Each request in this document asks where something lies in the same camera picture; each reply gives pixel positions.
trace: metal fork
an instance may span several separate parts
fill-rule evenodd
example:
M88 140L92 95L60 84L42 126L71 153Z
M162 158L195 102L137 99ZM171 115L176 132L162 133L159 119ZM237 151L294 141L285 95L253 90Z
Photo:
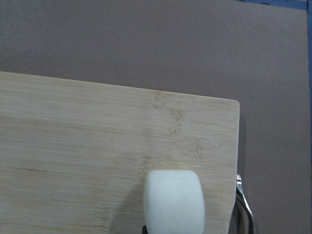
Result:
M236 175L236 200L239 201L239 203L243 206L243 208L247 212L248 220L249 220L248 233L255 234L254 215L245 198L243 188L242 188L242 177L238 173Z

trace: fork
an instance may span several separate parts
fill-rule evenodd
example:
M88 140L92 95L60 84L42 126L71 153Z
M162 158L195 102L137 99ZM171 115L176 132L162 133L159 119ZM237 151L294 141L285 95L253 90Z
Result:
M243 188L242 188L242 177L239 173L236 174L236 200L243 206L245 211L247 212L248 220L249 220L249 234L255 234L255 225L254 225L254 215L247 203L245 198Z

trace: white sponge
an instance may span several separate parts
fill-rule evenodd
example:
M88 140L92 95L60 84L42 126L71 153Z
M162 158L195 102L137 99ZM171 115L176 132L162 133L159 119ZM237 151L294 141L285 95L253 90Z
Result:
M144 216L148 234L203 234L205 205L197 175L187 170L150 171Z

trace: white object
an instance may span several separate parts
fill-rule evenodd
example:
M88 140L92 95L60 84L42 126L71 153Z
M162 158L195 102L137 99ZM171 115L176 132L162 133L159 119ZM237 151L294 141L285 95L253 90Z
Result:
M150 171L144 216L148 234L203 234L205 205L198 176L188 170Z

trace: light wood surface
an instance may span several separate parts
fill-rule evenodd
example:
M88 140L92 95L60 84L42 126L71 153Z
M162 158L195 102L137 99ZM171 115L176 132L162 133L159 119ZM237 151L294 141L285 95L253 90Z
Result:
M207 234L227 233L239 104L0 73L0 233L140 234L149 170L201 181Z

